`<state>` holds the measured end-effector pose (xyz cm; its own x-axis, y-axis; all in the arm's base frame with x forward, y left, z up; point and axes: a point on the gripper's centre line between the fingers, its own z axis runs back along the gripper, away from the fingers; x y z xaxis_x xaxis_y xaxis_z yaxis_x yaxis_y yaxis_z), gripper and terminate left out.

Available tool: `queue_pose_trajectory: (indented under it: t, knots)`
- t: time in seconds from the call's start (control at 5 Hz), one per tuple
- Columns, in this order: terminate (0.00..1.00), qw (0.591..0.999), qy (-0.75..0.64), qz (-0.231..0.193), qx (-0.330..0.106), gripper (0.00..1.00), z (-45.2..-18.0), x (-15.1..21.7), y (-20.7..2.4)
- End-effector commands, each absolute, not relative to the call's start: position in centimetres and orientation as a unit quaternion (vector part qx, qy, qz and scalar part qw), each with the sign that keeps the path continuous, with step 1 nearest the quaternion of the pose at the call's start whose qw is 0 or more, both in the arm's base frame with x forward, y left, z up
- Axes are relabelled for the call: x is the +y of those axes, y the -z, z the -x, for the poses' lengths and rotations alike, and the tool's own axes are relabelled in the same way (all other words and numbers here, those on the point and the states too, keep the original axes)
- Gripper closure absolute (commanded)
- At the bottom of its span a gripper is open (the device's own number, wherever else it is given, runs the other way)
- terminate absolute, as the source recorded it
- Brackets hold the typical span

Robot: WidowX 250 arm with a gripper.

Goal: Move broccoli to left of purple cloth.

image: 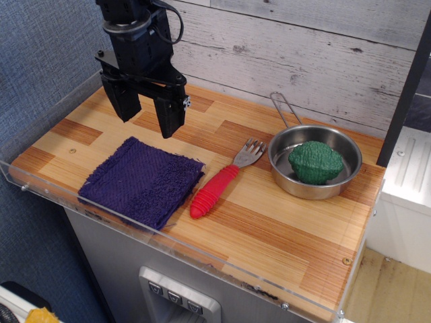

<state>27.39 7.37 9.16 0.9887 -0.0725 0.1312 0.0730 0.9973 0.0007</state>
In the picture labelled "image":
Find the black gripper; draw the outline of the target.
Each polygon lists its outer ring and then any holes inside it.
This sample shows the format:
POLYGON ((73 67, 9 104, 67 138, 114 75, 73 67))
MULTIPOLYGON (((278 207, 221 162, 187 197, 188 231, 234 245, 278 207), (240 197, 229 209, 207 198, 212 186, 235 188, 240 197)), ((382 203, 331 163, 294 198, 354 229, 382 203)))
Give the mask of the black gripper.
POLYGON ((183 37, 184 23, 173 7, 101 7, 102 28, 112 50, 99 50, 95 58, 108 74, 102 85, 117 116, 127 122, 141 111, 138 93, 168 92, 175 99, 154 100, 163 138, 170 138, 185 123, 186 78, 171 63, 173 46, 183 37))

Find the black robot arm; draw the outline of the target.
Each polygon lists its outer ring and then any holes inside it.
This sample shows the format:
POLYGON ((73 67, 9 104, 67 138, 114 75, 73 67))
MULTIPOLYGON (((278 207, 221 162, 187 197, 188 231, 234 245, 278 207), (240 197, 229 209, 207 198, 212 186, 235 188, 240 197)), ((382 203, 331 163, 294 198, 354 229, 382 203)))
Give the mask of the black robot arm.
POLYGON ((171 137, 185 123, 190 97, 187 80, 171 63, 173 46, 168 11, 163 1, 97 1, 102 27, 112 50, 99 50, 101 80, 117 116, 127 122, 140 110, 139 96, 154 101, 163 138, 171 137))

